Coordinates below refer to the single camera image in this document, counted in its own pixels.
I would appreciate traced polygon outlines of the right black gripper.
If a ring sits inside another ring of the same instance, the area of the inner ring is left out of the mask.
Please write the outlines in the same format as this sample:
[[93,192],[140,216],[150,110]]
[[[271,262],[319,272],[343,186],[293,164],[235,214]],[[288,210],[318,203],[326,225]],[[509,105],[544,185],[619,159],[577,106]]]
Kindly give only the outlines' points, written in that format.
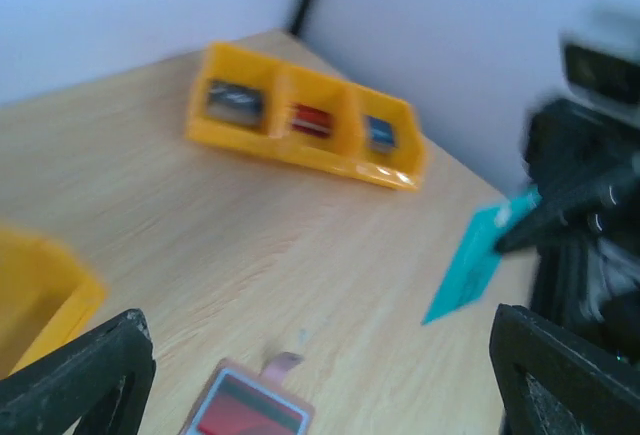
[[523,158],[540,202],[494,249],[582,250],[586,272],[566,284],[561,316],[601,323],[639,288],[639,125],[556,97],[531,114]]

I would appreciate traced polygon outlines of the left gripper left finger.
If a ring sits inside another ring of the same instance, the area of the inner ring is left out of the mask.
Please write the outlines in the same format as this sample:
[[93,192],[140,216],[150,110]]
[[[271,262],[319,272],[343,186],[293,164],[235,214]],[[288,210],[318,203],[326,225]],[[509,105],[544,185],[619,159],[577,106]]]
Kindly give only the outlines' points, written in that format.
[[128,309],[1,381],[3,434],[136,434],[156,362]]

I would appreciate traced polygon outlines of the blue card stack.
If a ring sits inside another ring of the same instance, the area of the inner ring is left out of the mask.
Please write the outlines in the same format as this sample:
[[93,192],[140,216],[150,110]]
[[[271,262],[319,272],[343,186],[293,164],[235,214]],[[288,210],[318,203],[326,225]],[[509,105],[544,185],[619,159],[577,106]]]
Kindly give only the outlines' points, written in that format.
[[392,124],[371,115],[366,115],[365,119],[368,127],[370,149],[383,154],[391,153],[397,147]]

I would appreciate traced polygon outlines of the yellow bin with blue cards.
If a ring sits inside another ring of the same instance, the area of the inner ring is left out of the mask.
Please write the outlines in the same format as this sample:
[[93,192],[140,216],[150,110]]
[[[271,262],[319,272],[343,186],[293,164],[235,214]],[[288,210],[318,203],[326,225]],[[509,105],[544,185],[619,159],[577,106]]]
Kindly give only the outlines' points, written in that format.
[[353,88],[364,126],[363,146],[355,161],[358,177],[397,190],[419,190],[428,150],[413,107],[362,85]]

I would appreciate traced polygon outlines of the teal credit card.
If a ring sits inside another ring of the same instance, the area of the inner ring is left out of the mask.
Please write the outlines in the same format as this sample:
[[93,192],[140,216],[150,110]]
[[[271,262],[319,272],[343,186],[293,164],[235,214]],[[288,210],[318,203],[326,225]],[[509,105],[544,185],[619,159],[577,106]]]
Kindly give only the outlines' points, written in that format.
[[541,197],[536,187],[509,199],[480,207],[471,217],[460,244],[421,324],[426,326],[478,301],[499,267],[494,245],[529,214]]

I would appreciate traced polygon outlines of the dark grey card stack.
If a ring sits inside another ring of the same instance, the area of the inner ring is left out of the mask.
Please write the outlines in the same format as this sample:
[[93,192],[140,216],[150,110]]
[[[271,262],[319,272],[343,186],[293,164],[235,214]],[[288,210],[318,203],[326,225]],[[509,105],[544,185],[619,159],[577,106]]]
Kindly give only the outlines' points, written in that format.
[[214,79],[206,94],[206,114],[213,119],[249,128],[261,125],[264,116],[263,92],[245,85]]

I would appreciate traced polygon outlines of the left yellow bin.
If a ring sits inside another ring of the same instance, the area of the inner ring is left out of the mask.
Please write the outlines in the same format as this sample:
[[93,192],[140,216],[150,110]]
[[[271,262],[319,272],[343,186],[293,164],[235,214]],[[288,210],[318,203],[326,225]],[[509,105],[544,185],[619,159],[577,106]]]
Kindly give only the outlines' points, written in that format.
[[99,278],[65,245],[1,228],[1,377],[75,339],[106,299]]

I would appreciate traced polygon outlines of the red card stack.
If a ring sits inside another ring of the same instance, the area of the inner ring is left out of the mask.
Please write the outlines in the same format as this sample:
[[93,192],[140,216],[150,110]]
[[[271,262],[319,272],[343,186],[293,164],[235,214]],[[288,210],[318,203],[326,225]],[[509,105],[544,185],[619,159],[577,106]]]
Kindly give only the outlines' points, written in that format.
[[293,130],[317,138],[329,138],[333,131],[333,115],[327,111],[300,103],[292,105]]

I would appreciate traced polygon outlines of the yellow bin with red cards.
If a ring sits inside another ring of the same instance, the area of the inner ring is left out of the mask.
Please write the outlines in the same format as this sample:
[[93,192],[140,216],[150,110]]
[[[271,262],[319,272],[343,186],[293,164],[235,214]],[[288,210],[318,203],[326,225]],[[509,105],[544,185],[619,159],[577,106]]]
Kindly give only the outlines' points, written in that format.
[[351,170],[364,143],[351,84],[290,63],[279,75],[282,107],[270,129],[275,159],[341,175]]

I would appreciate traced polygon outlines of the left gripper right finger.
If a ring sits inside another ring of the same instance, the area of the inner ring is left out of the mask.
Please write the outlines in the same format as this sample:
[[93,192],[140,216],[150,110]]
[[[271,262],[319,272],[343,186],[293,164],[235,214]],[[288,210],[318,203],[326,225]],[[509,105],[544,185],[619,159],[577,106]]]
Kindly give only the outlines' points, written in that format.
[[511,434],[637,434],[639,371],[523,306],[498,306],[490,359]]

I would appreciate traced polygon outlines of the red credit card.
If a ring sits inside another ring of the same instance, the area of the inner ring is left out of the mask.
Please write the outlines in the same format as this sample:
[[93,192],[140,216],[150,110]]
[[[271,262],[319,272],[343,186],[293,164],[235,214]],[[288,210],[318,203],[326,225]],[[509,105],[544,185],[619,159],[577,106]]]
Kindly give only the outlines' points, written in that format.
[[229,368],[216,376],[194,420],[195,434],[305,434],[311,413]]

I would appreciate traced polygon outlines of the yellow bin with dark cards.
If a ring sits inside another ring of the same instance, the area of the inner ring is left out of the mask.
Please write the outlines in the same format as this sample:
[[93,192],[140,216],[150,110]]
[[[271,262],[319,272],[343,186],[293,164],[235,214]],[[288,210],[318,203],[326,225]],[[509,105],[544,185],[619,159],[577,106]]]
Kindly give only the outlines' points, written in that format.
[[284,78],[277,59],[228,42],[205,50],[189,97],[188,139],[271,157],[285,118]]

